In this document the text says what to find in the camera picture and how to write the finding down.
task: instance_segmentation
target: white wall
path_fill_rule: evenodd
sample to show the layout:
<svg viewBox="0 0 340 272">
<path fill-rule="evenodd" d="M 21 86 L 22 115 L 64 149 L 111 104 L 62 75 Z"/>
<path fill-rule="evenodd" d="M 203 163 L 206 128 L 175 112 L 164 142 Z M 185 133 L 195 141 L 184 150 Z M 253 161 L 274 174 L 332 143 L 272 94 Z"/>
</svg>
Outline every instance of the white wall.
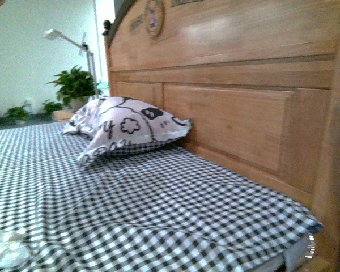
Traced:
<svg viewBox="0 0 340 272">
<path fill-rule="evenodd" d="M 79 56 L 75 46 L 43 38 L 44 31 L 51 28 L 78 43 L 87 32 L 98 80 L 107 81 L 103 38 L 96 33 L 96 9 L 101 34 L 103 20 L 114 21 L 113 0 L 7 0 L 0 7 L 1 116 L 9 107 L 23 105 L 27 98 L 33 100 L 33 113 L 42 112 L 44 100 L 55 100 L 58 87 L 46 84 L 55 79 L 54 74 L 77 64 L 87 70 L 85 54 Z"/>
</svg>

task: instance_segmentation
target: carved medallion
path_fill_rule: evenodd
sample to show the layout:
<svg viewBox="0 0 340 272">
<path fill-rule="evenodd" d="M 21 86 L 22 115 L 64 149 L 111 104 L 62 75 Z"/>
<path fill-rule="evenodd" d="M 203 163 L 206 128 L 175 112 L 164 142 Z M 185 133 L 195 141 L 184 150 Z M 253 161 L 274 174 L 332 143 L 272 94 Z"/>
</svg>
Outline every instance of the carved medallion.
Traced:
<svg viewBox="0 0 340 272">
<path fill-rule="evenodd" d="M 144 12 L 144 23 L 150 37 L 156 37 L 164 23 L 162 0 L 148 0 Z"/>
</svg>

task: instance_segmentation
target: white cloth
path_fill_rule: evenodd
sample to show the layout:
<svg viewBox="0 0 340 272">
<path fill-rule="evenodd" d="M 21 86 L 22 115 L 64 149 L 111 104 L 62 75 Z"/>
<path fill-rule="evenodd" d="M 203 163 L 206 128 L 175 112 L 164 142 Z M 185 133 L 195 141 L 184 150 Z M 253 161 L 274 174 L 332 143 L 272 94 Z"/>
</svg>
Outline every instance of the white cloth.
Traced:
<svg viewBox="0 0 340 272">
<path fill-rule="evenodd" d="M 30 257 L 27 246 L 23 243 L 25 230 L 0 231 L 0 268 L 12 268 Z"/>
</svg>

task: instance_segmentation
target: mattress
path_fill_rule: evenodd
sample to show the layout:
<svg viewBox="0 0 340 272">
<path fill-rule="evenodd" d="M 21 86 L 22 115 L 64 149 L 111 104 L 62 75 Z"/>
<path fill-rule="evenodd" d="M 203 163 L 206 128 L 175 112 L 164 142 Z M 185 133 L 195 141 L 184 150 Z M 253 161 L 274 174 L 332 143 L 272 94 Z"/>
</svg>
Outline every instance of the mattress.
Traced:
<svg viewBox="0 0 340 272">
<path fill-rule="evenodd" d="M 98 157 L 63 123 L 0 130 L 0 230 L 18 271 L 249 271 L 320 222 L 301 204 L 181 147 Z"/>
</svg>

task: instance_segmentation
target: pillow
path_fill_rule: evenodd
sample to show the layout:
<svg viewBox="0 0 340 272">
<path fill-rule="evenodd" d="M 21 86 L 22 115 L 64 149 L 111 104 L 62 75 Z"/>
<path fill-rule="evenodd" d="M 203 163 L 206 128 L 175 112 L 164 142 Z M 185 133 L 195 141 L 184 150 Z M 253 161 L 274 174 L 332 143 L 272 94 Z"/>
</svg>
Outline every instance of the pillow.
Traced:
<svg viewBox="0 0 340 272">
<path fill-rule="evenodd" d="M 190 120 L 143 101 L 128 97 L 105 97 L 77 110 L 63 130 L 91 140 L 79 157 L 85 166 L 101 154 L 128 155 L 153 150 L 187 135 Z"/>
</svg>

